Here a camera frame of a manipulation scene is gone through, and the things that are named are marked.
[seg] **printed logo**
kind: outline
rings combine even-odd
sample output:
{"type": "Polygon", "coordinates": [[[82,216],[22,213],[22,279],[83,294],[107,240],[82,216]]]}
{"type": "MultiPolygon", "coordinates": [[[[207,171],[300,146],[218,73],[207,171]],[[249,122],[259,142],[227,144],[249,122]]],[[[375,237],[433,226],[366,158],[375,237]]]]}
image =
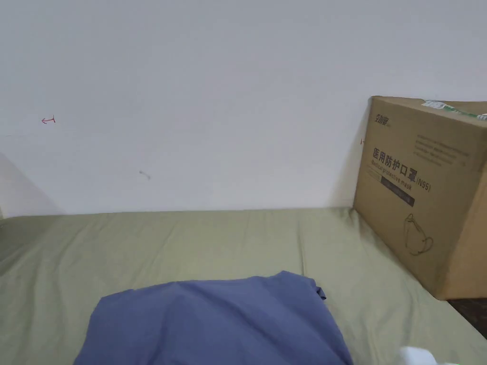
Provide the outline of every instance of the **printed logo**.
{"type": "Polygon", "coordinates": [[[389,118],[386,117],[385,115],[377,114],[377,116],[375,117],[375,121],[377,123],[382,124],[383,126],[385,126],[387,124],[387,122],[389,121],[389,118]]]}

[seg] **red arrow mark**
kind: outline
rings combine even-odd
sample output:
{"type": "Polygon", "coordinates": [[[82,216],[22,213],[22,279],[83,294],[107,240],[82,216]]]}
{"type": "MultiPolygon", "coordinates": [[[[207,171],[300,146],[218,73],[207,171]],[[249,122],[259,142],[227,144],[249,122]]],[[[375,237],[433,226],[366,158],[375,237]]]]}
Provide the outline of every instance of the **red arrow mark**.
{"type": "Polygon", "coordinates": [[[52,117],[51,119],[46,119],[46,118],[43,118],[43,119],[41,120],[41,122],[42,122],[42,123],[44,123],[44,124],[47,124],[46,122],[50,122],[50,121],[53,121],[54,123],[56,122],[56,121],[54,120],[54,115],[53,115],[53,117],[52,117]]]}

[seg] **blue cloth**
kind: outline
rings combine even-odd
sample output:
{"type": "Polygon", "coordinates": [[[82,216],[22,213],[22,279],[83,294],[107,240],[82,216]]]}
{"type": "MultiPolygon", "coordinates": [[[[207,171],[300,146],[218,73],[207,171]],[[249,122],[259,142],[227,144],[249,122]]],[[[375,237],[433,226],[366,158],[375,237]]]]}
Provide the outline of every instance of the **blue cloth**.
{"type": "Polygon", "coordinates": [[[351,365],[323,299],[286,271],[120,292],[96,306],[75,365],[351,365]]]}

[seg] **bed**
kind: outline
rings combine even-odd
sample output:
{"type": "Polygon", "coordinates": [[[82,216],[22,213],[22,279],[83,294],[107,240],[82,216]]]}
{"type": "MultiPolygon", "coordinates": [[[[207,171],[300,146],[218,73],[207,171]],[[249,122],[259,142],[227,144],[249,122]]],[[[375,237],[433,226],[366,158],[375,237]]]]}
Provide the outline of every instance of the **bed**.
{"type": "Polygon", "coordinates": [[[3,364],[71,364],[105,295],[188,279],[316,280],[356,364],[400,346],[485,364],[487,341],[433,298],[352,209],[112,213],[0,221],[3,364]]]}

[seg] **cardboard box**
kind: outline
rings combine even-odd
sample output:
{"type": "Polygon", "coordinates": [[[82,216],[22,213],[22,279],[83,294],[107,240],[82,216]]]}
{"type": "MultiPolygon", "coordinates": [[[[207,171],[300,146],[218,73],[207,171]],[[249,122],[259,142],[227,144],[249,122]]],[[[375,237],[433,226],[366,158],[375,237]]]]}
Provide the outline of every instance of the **cardboard box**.
{"type": "Polygon", "coordinates": [[[372,98],[354,208],[438,299],[487,297],[484,113],[372,98]]]}

